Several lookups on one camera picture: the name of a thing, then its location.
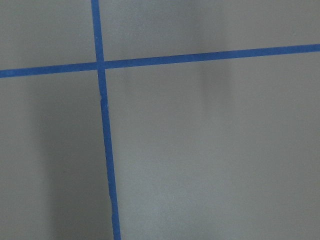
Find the vertical blue tape line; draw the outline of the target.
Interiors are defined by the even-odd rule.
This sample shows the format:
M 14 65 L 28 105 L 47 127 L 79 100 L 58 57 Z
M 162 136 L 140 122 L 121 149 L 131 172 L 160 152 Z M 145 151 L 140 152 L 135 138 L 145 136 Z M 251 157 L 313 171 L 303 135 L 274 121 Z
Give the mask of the vertical blue tape line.
M 112 146 L 112 136 L 111 136 L 111 126 L 110 126 L 110 116 L 109 116 L 107 78 L 106 78 L 104 49 L 103 49 L 100 6 L 99 6 L 98 0 L 91 1 L 91 13 L 92 13 L 92 22 L 93 22 L 98 87 L 99 87 L 99 93 L 100 93 L 100 108 L 101 108 L 101 117 L 102 117 L 103 141 L 104 141 L 104 148 L 105 148 L 108 192 L 109 192 L 109 198 L 111 202 L 112 232 L 113 232 L 113 238 L 115 240 L 120 240 L 121 239 L 120 219 L 119 219 L 116 176 L 115 176 L 115 169 L 114 169 L 114 156 L 113 156 L 113 146 Z

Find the horizontal blue tape line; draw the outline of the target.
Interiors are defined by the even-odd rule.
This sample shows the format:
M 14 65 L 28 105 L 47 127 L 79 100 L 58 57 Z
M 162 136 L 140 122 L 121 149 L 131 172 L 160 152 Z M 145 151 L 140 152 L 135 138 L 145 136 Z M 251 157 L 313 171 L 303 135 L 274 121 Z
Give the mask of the horizontal blue tape line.
M 315 53 L 319 51 L 320 51 L 319 44 L 229 50 L 229 51 L 207 52 L 207 53 L 197 53 L 197 54 L 182 54 L 182 55 L 172 55 L 172 56 L 107 60 L 103 63 L 86 62 L 86 63 L 52 65 L 52 66 L 17 68 L 17 69 L 4 69 L 0 71 L 0 77 L 11 78 L 11 77 L 94 71 L 94 70 L 97 70 L 99 66 L 107 70 L 107 69 L 143 67 L 143 66 L 153 66 L 153 65 L 168 65 L 168 64 L 205 62 L 205 61 L 216 61 L 216 60 L 227 60 L 227 59 L 264 57 L 264 56 L 304 54 L 304 53 Z

